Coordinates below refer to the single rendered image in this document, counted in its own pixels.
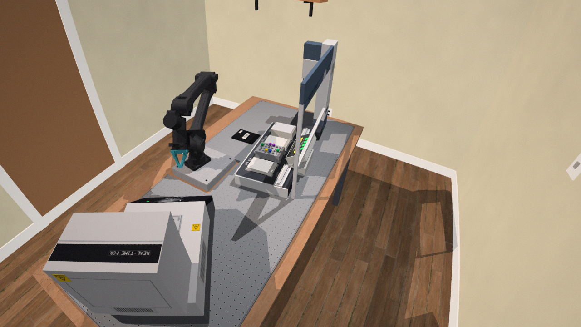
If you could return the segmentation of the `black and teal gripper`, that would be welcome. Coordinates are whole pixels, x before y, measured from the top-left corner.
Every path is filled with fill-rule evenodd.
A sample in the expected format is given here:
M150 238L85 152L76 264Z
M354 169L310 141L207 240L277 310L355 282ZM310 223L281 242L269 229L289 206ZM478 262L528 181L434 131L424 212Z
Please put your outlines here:
M178 168L182 168L183 163L186 160L187 153L189 152L188 147L190 147L190 144L177 143L177 130L185 130L185 129L176 129L176 130L172 131L172 143L169 143L169 147L172 147L171 153L172 153L173 158L175 159L175 161L177 163ZM183 154L181 164L178 161L177 154Z

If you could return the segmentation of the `white well plate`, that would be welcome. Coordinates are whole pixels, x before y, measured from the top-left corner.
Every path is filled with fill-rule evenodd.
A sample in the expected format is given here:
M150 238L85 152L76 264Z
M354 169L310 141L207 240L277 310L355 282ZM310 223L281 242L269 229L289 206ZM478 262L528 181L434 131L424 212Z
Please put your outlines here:
M291 143L291 140L269 135L264 142L265 143L272 143L272 144L275 144L278 146L285 147L285 151L286 151L289 144Z
M246 169L256 173L272 176L276 167L277 162L266 161L264 159L253 157Z

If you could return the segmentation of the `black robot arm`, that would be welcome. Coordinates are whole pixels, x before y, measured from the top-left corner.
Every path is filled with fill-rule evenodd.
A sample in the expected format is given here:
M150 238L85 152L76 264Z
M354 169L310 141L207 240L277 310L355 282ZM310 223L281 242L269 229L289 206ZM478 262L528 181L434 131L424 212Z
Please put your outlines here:
M162 120L166 128L172 130L185 129L177 130L177 143L190 144L190 147L188 147L189 157L184 162L184 165L193 171L200 169L211 161L211 157L204 153L206 133L203 130L203 125L212 95L217 91L217 81L218 73L197 73L195 82L185 92L173 99L171 110L167 111ZM186 130L186 118L182 116L191 116L193 104L199 95L201 95L201 98L198 102L193 123L190 129Z

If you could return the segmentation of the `black flat rectangular pad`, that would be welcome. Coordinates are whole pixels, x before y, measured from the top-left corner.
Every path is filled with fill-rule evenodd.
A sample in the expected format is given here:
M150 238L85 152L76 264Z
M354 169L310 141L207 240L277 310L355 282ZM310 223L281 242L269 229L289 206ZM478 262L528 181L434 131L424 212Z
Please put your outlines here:
M256 134L253 132L248 132L248 131L240 129L231 138L237 139L237 140L245 142L245 143L253 144L256 141L256 139L258 139L259 137L260 137L259 134Z

